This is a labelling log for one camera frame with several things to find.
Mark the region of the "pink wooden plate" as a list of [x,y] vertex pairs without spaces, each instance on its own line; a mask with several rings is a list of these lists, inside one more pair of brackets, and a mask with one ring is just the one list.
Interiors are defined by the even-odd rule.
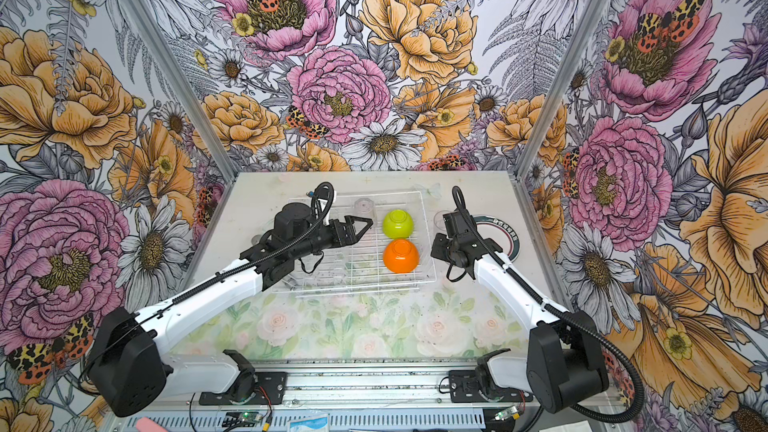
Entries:
[[517,232],[510,224],[488,215],[475,215],[473,219],[479,234],[484,239],[493,240],[512,262],[517,259],[520,252],[520,240]]

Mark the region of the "clear glass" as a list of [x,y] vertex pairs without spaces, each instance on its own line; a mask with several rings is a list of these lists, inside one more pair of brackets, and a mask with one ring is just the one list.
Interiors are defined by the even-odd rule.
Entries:
[[377,220],[376,205],[371,198],[361,197],[353,204],[353,212],[357,217]]
[[439,210],[438,212],[435,213],[433,223],[435,226],[435,230],[438,233],[443,233],[443,234],[447,233],[444,216],[449,213],[450,213],[450,210]]

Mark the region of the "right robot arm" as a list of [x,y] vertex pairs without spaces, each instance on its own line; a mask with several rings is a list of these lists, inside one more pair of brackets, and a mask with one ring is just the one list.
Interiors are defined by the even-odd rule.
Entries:
[[594,323],[542,294],[501,246],[479,234],[472,217],[456,210],[443,222],[446,231],[435,236],[431,256],[489,290],[526,333],[524,355],[500,349],[477,360],[482,394],[494,400],[527,392],[555,413],[605,392],[609,379]]

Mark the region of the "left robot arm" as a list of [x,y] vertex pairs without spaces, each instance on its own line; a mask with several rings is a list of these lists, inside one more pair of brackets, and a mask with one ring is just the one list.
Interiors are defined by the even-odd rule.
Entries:
[[244,403],[259,393],[253,365],[226,349],[213,355],[174,355],[173,348],[229,307],[282,281],[309,256],[357,244],[370,218],[330,219],[318,206],[285,205],[271,230],[227,269],[159,303],[129,312],[119,307],[99,327],[86,373],[118,417],[159,398],[205,393]]

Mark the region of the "lime green bowl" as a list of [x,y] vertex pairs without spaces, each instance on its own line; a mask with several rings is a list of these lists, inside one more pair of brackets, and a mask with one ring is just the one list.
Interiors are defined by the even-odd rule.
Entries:
[[414,231],[411,215],[402,209],[388,212],[382,222],[382,231],[390,239],[408,239]]

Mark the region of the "orange bowl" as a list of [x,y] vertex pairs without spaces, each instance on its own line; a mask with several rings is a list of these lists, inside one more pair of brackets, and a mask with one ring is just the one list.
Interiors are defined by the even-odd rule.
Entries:
[[395,239],[385,248],[382,261],[384,266],[395,274],[413,272],[419,265],[419,252],[407,239]]

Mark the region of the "small circuit board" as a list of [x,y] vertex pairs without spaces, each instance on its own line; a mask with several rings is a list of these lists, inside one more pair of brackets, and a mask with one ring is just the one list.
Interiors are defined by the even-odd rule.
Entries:
[[229,411],[225,413],[221,426],[225,431],[237,428],[253,428],[263,422],[265,415],[257,411]]

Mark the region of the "pink object front edge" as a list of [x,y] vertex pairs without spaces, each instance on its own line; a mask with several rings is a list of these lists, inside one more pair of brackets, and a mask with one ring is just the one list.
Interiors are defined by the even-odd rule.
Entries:
[[148,417],[139,418],[135,425],[137,432],[168,432],[168,430]]

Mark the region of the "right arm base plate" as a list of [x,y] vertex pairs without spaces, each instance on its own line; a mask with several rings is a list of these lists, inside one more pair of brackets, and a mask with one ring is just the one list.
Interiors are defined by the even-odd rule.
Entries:
[[452,403],[516,403],[530,402],[530,392],[514,388],[494,389],[482,386],[475,371],[450,370],[447,381],[439,389],[450,396]]

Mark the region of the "aluminium frame rail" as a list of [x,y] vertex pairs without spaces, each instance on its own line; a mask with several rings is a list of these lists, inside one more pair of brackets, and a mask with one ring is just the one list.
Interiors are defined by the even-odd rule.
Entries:
[[602,431],[571,409],[549,413],[533,396],[530,402],[452,403],[440,391],[450,370],[475,371],[469,359],[289,361],[257,363],[255,372],[286,372],[280,405],[203,406],[200,394],[160,398],[129,417],[108,415],[104,431],[136,431],[148,417],[168,431],[225,431],[229,411],[257,411],[263,422],[231,431],[286,431],[315,419],[329,431],[538,431],[560,425]]

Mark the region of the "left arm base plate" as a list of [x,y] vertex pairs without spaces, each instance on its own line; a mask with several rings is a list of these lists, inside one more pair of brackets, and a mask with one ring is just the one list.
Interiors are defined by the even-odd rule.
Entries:
[[286,372],[240,372],[227,390],[202,392],[198,402],[203,406],[280,405],[287,378]]

